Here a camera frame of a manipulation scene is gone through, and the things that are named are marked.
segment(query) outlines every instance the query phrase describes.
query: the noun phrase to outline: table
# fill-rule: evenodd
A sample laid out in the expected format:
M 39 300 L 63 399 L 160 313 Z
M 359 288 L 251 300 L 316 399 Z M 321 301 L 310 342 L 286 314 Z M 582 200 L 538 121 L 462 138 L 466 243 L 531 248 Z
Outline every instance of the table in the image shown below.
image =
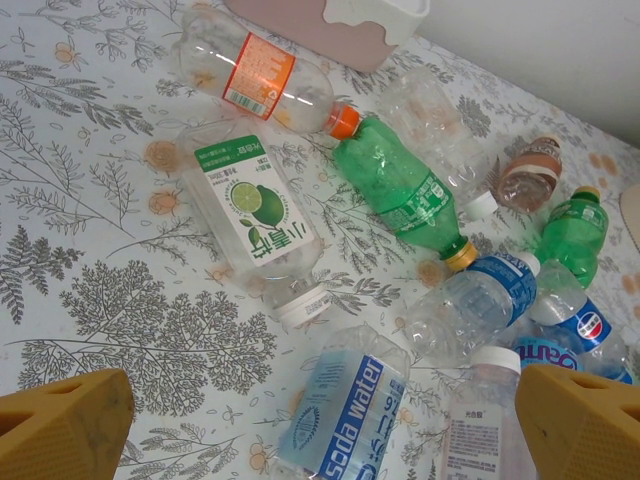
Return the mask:
M 443 265 L 367 220 L 331 161 L 331 139 L 273 132 L 273 153 L 323 239 L 315 274 L 335 304 L 286 331 L 260 291 L 230 282 L 176 173 L 181 129 L 231 112 L 168 73 L 178 2 L 2 8 L 0 394 L 123 367 L 137 413 L 118 479 L 266 476 L 329 334 L 366 322 L 406 347 L 405 308 L 443 280 Z M 589 293 L 640 373 L 640 256 L 618 207 L 621 191 L 640 181 L 638 150 L 421 38 L 363 75 L 251 28 L 320 65 L 339 98 L 365 112 L 391 79 L 428 65 L 495 158 L 494 174 L 537 134 L 559 136 L 565 171 L 552 204 L 582 184 L 601 189 L 611 225 Z M 550 208 L 528 217 L 502 207 L 464 230 L 482 253 L 531 248 Z M 213 312 L 211 331 L 233 325 L 217 349 L 172 340 L 202 305 Z M 411 375 L 381 480 L 437 477 L 443 412 L 464 381 L 424 361 Z

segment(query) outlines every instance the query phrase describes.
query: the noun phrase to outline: pepsi logo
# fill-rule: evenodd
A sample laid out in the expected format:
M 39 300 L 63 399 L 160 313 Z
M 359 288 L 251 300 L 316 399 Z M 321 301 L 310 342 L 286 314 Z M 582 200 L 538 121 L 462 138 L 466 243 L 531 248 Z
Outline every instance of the pepsi logo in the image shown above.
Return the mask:
M 595 340 L 603 329 L 602 319 L 596 312 L 587 312 L 578 321 L 578 335 L 586 340 Z

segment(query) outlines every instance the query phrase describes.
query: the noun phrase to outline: white wall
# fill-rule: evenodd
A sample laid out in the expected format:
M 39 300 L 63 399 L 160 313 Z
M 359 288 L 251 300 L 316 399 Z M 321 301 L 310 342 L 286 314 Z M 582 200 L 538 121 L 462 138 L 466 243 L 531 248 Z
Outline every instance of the white wall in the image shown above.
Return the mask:
M 418 32 L 640 146 L 640 0 L 431 0 Z

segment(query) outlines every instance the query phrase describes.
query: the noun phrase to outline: plastic bottle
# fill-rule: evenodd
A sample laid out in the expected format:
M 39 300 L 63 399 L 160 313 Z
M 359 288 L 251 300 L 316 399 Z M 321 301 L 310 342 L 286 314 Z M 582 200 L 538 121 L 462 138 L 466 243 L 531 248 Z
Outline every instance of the plastic bottle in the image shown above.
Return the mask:
M 355 131 L 359 114 L 335 101 L 329 79 L 312 63 L 213 8 L 187 10 L 182 28 L 172 54 L 185 83 L 297 133 L 342 139 Z
M 489 157 L 429 68 L 410 70 L 380 96 L 382 119 L 440 177 L 470 221 L 498 209 L 485 183 Z
M 598 189 L 580 187 L 551 212 L 536 256 L 541 263 L 555 258 L 587 288 L 598 271 L 598 254 L 608 227 Z
M 625 370 L 624 341 L 573 274 L 558 261 L 548 260 L 537 280 L 538 297 L 529 316 L 541 325 L 557 325 L 571 332 L 584 349 L 579 359 L 586 372 L 631 383 Z
M 520 358 L 500 347 L 473 356 L 471 378 L 453 394 L 442 479 L 535 480 L 515 410 Z
M 256 132 L 248 116 L 186 128 L 177 141 L 182 179 L 234 279 L 263 287 L 275 315 L 293 327 L 331 304 L 311 273 L 322 244 Z
M 523 315 L 514 324 L 515 338 L 510 348 L 520 356 L 522 369 L 537 363 L 558 365 L 569 370 L 583 371 L 580 355 L 582 343 L 566 329 L 546 326 Z
M 280 440 L 272 480 L 375 480 L 409 379 L 409 354 L 368 325 L 334 333 Z
M 437 251 L 453 271 L 475 260 L 475 247 L 460 235 L 451 192 L 379 119 L 365 118 L 333 154 L 346 179 L 398 238 Z
M 560 140 L 554 135 L 538 137 L 502 172 L 498 199 L 517 212 L 534 213 L 551 198 L 561 173 Z
M 536 298 L 540 265 L 530 253 L 482 257 L 410 309 L 404 333 L 438 367 L 457 367 L 496 340 Z

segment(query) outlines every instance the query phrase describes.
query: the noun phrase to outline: green plastic bottle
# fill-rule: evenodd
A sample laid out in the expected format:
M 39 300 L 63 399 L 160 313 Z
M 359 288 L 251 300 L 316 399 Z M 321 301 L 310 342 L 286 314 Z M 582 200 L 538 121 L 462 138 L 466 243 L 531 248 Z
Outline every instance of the green plastic bottle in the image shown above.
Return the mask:
M 476 259 L 475 247 L 460 235 L 451 192 L 378 118 L 365 118 L 333 155 L 398 238 L 437 251 L 453 271 Z
M 598 189 L 580 187 L 551 212 L 536 256 L 540 263 L 555 258 L 587 288 L 598 271 L 598 254 L 608 226 Z

